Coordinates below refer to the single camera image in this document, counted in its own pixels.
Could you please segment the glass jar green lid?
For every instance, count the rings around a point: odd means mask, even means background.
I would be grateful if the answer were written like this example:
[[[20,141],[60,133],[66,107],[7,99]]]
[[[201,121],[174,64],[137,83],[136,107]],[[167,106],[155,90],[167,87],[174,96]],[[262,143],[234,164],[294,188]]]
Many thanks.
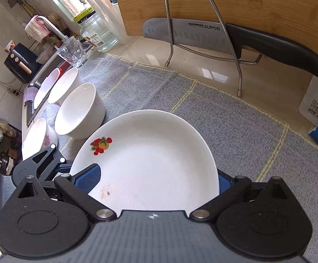
[[[95,11],[90,12],[78,23],[81,27],[81,36],[100,52],[110,50],[119,42],[118,38],[110,31]]]

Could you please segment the white plate with fruit print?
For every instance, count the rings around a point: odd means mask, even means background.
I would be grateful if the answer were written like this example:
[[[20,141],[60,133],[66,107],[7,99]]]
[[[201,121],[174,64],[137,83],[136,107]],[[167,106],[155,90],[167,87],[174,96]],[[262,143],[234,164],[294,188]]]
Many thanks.
[[[160,110],[137,110],[108,121],[86,140],[70,172],[94,163],[101,176],[90,196],[117,214],[190,214],[220,192],[215,160],[203,137],[182,118]]]

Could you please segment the clear glass mug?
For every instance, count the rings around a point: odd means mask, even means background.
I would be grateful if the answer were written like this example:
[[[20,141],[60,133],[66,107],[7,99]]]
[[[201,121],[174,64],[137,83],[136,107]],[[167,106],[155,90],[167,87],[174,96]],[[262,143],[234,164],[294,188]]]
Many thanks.
[[[80,67],[88,58],[80,41],[73,36],[64,42],[57,54],[75,68]]]

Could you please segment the plastic wrap roll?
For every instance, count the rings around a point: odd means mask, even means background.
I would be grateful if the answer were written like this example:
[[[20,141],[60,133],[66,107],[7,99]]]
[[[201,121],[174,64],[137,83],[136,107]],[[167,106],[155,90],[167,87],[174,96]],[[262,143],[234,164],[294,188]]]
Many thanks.
[[[109,0],[86,0],[105,22],[110,31],[118,38],[119,44],[125,45],[130,41],[119,10]]]

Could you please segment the plain white bowl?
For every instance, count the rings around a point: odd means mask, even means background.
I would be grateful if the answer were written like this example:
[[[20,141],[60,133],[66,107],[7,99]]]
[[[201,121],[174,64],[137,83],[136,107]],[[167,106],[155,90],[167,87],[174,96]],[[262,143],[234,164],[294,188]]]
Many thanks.
[[[91,136],[105,118],[105,106],[92,83],[74,89],[62,103],[54,122],[58,135],[82,140]]]

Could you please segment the grey checked table mat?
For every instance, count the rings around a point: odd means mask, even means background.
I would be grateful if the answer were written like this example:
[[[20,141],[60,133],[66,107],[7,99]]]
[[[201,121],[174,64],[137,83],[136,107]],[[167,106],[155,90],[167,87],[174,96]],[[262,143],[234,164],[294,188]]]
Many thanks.
[[[172,112],[198,130],[226,174],[282,177],[312,223],[305,256],[318,262],[318,145],[269,113],[177,71],[95,53],[79,73],[103,99],[106,120],[140,109]]]

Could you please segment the steel kitchen faucet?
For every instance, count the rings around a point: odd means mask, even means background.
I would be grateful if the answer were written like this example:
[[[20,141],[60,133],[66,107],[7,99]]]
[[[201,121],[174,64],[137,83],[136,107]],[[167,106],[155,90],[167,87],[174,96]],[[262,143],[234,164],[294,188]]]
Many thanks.
[[[61,38],[63,43],[68,41],[69,37],[64,35],[50,20],[48,20],[44,16],[35,16],[35,17],[37,20],[42,21],[49,30],[51,30],[54,34],[56,34],[59,38]]]

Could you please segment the black air fryer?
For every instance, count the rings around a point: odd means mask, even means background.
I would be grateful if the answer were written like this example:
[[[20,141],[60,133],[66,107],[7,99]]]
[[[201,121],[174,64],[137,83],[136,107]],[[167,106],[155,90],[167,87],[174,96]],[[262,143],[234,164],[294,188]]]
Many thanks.
[[[23,44],[18,43],[8,53],[4,65],[23,84],[29,83],[40,70],[42,64],[37,62],[38,56]]]

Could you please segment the white bowl pink flowers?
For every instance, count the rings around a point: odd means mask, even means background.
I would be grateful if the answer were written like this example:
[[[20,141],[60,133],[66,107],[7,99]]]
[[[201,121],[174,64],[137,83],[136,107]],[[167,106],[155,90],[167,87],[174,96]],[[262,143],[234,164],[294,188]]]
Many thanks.
[[[22,143],[22,159],[28,159],[51,144],[58,145],[57,134],[44,118],[40,118],[30,128]]]

